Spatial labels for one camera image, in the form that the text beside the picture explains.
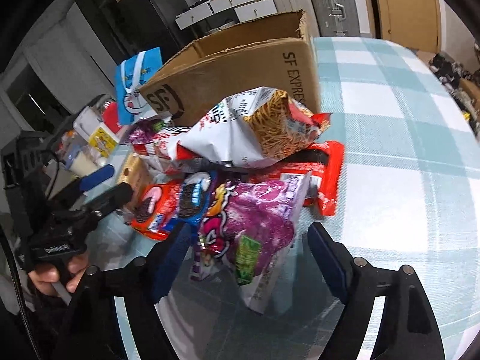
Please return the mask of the person's left hand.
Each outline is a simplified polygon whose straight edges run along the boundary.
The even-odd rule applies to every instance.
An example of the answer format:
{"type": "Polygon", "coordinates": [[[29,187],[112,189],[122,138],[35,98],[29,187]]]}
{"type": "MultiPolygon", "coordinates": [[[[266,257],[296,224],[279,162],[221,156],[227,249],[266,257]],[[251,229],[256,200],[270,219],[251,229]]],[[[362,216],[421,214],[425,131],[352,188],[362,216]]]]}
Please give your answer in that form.
{"type": "MultiPolygon", "coordinates": [[[[78,254],[72,257],[67,263],[66,268],[70,272],[72,278],[65,284],[65,288],[70,293],[76,291],[81,277],[89,266],[89,253],[78,254]]],[[[58,269],[49,263],[37,265],[33,271],[28,273],[28,277],[32,281],[34,287],[47,296],[58,296],[58,292],[54,289],[53,283],[60,281],[58,269]]]]}

